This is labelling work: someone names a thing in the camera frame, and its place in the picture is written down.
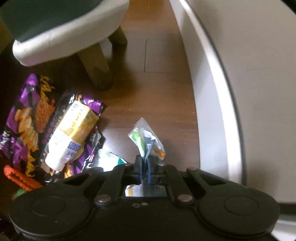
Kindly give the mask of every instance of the screw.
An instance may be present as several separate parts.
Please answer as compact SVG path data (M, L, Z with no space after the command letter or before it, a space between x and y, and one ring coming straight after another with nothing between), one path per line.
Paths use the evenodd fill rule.
M188 167L188 170L195 171L195 170L197 170L197 168L196 167Z
M178 196L178 200L181 202L190 202L193 199L191 195L181 194Z
M139 203L133 203L132 206L138 208L138 207L140 207L141 205L140 205Z
M96 200L100 203L105 203L111 201L111 197L109 195L102 194L97 196Z

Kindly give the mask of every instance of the stool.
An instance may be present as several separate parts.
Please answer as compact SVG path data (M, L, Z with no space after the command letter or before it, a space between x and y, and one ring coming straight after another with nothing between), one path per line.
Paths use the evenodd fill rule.
M40 67L47 63L57 67L65 57L77 53L96 87L109 89L114 81L113 75L99 42L109 38L113 45L127 44L120 22L128 5L129 0L103 0L78 18L23 42L15 40L13 54L24 66Z

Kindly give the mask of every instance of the brown wooden floor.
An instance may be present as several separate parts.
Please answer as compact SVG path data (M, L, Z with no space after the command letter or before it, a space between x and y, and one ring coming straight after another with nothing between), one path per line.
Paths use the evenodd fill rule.
M162 141L167 163L179 170L199 167L192 83L169 0L130 0L121 26L128 38L127 46L112 49L108 41L101 43L115 73L115 84L110 90L95 90L77 56L69 58L62 67L60 80L65 87L91 95L108 106L99 120L99 130L106 138L104 149L134 162L138 150L128 133L144 117ZM14 59L11 46L1 54L1 130L29 72L30 68ZM17 187L2 172L0 182L0 210L7 213L11 190Z

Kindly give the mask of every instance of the chair leg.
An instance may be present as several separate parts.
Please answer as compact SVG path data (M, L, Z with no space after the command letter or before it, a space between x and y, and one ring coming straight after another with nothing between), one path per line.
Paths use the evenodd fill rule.
M83 66L98 90L110 89L114 83L112 72L102 52L100 44L95 44L78 52Z
M112 43L112 45L125 45L128 43L126 36L120 26L113 34L109 36L109 41Z

